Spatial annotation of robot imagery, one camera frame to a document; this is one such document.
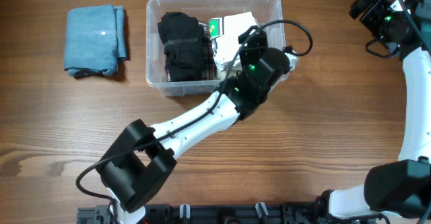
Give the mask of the white cloth with green label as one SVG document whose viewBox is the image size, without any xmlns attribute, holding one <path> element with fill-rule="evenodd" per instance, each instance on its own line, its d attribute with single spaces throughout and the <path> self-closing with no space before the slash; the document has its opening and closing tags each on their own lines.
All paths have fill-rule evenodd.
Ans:
<svg viewBox="0 0 431 224">
<path fill-rule="evenodd" d="M 240 47 L 238 36 L 258 22 L 252 13 L 245 12 L 209 20 L 209 34 L 215 65 L 229 63 Z"/>
</svg>

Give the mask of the plaid flannel cloth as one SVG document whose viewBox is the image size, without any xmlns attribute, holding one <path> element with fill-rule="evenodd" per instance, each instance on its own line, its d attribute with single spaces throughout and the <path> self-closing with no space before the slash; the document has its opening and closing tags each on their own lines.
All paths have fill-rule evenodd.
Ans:
<svg viewBox="0 0 431 224">
<path fill-rule="evenodd" d="M 200 63 L 201 76 L 196 76 L 198 69 L 190 63 L 182 63 L 180 61 L 180 52 L 173 50 L 165 50 L 164 53 L 164 70 L 167 82 L 178 81 L 207 81 L 216 78 L 216 64 L 213 59 L 213 50 L 211 40 L 209 38 L 209 26 L 207 24 L 198 23 L 201 33 L 202 56 Z"/>
</svg>

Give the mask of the black cloth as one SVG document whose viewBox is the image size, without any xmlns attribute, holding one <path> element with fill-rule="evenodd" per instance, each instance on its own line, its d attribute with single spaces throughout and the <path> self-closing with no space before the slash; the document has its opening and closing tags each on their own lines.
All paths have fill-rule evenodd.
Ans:
<svg viewBox="0 0 431 224">
<path fill-rule="evenodd" d="M 200 81 L 203 72 L 203 40 L 197 18 L 183 12 L 167 12 L 158 22 L 171 81 Z"/>
</svg>

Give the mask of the blue denim cloth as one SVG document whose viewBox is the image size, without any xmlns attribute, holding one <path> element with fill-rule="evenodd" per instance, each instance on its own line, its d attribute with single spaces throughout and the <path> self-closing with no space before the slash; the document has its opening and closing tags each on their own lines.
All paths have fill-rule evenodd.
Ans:
<svg viewBox="0 0 431 224">
<path fill-rule="evenodd" d="M 74 78 L 113 76 L 127 58 L 121 6 L 78 7 L 67 13 L 64 70 Z"/>
</svg>

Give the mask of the cream white cloth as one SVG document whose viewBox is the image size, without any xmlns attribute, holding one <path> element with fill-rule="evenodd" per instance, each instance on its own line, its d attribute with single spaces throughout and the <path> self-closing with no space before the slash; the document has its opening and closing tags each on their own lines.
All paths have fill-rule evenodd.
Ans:
<svg viewBox="0 0 431 224">
<path fill-rule="evenodd" d="M 235 77 L 238 71 L 242 70 L 242 65 L 241 63 L 234 63 L 232 66 L 232 69 L 230 71 L 229 74 L 227 74 L 228 72 L 228 65 L 229 63 L 224 63 L 224 64 L 217 64 L 216 65 L 216 77 L 219 80 L 224 80 L 226 78 L 226 76 L 228 75 L 228 77 Z"/>
</svg>

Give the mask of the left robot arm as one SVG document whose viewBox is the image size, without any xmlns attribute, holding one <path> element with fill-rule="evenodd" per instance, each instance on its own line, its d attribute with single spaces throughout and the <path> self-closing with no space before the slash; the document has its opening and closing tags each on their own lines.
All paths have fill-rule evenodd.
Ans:
<svg viewBox="0 0 431 224">
<path fill-rule="evenodd" d="M 263 31 L 240 35 L 238 51 L 242 69 L 224 80 L 206 99 L 184 114 L 146 126 L 129 124 L 96 167 L 110 192 L 113 223 L 138 223 L 145 204 L 161 189 L 177 159 L 208 136 L 249 117 L 268 93 L 295 68 L 292 47 L 269 48 Z"/>
</svg>

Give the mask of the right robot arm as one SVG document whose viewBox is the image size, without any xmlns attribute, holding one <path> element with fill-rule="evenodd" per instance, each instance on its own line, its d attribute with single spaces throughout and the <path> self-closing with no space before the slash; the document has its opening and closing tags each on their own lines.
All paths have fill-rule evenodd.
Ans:
<svg viewBox="0 0 431 224">
<path fill-rule="evenodd" d="M 326 190 L 313 222 L 363 223 L 389 215 L 430 219 L 430 0 L 356 0 L 349 15 L 398 56 L 406 83 L 406 117 L 398 160 L 372 168 L 362 185 Z"/>
</svg>

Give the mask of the clear plastic storage bin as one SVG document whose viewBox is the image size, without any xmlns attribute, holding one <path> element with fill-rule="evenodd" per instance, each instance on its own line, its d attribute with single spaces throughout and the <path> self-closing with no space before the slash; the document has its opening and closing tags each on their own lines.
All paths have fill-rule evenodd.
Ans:
<svg viewBox="0 0 431 224">
<path fill-rule="evenodd" d="M 149 86 L 167 97 L 210 93 L 220 83 L 219 79 L 183 82 L 167 80 L 164 46 L 158 33 L 158 22 L 165 13 L 178 11 L 203 23 L 213 17 L 244 12 L 251 12 L 261 25 L 283 18 L 281 0 L 149 0 L 146 8 L 145 76 Z"/>
</svg>

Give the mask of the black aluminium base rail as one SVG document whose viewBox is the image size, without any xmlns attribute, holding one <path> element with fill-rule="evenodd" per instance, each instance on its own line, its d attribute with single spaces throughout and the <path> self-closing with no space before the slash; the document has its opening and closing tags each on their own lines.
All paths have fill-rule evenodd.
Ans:
<svg viewBox="0 0 431 224">
<path fill-rule="evenodd" d="M 98 205 L 77 210 L 77 224 L 109 223 L 327 223 L 322 217 L 315 217 L 312 205 L 308 202 L 265 204 L 258 202 L 248 205 L 189 205 L 148 204 L 133 213 L 117 208 L 114 217 L 112 205 Z"/>
</svg>

